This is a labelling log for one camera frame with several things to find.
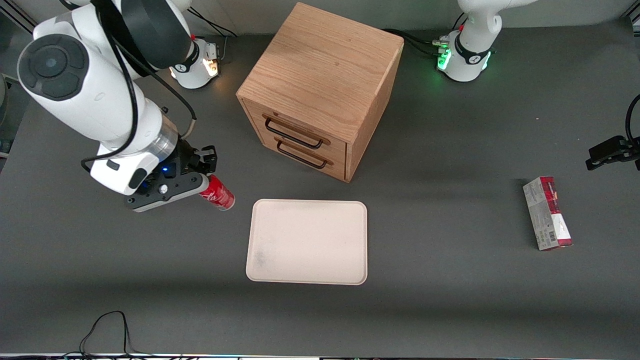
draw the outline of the gray table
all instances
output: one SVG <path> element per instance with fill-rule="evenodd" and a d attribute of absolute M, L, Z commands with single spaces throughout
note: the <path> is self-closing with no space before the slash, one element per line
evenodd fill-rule
<path fill-rule="evenodd" d="M 182 90 L 201 119 L 190 142 L 217 146 L 237 195 L 227 213 L 198 197 L 127 211 L 79 166 L 97 144 L 30 108 L 0 177 L 2 352 L 74 350 L 96 317 L 121 309 L 149 352 L 640 357 L 640 174 L 584 165 L 623 133 L 638 92 L 628 22 L 507 29 L 468 84 L 407 46 L 351 184 L 255 136 L 234 92 L 269 39 L 231 39 L 222 77 Z M 187 126 L 171 95 L 140 83 Z M 521 185 L 542 175 L 556 176 L 572 248 L 536 248 Z M 364 202 L 367 282 L 249 281 L 261 198 Z M 121 331 L 107 318 L 88 350 L 118 352 Z"/>

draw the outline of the red soda can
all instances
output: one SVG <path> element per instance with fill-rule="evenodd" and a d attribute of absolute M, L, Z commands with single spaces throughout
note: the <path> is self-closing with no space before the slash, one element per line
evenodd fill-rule
<path fill-rule="evenodd" d="M 229 210 L 236 203 L 234 194 L 213 175 L 209 176 L 209 186 L 200 193 L 200 196 L 222 211 Z"/>

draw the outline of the wooden top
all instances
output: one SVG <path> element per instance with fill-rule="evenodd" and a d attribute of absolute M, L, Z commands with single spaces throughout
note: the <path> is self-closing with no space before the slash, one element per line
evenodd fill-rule
<path fill-rule="evenodd" d="M 237 95 L 353 143 L 402 46 L 401 37 L 298 3 Z"/>

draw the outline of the beige tray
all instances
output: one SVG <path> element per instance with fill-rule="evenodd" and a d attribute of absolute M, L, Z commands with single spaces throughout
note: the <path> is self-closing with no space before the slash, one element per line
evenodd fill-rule
<path fill-rule="evenodd" d="M 362 284 L 367 208 L 358 201 L 258 200 L 246 275 L 253 281 Z"/>

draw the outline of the green light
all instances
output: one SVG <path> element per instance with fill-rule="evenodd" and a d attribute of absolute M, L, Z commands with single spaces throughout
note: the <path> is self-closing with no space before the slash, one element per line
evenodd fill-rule
<path fill-rule="evenodd" d="M 491 57 L 491 51 L 486 55 L 486 60 L 484 61 L 484 65 L 482 65 L 482 69 L 486 69 L 486 66 L 489 64 L 489 58 Z"/>
<path fill-rule="evenodd" d="M 451 59 L 451 50 L 447 49 L 444 54 L 440 55 L 440 59 L 438 59 L 438 68 L 440 68 L 440 70 L 446 69 L 449 64 L 449 59 Z"/>

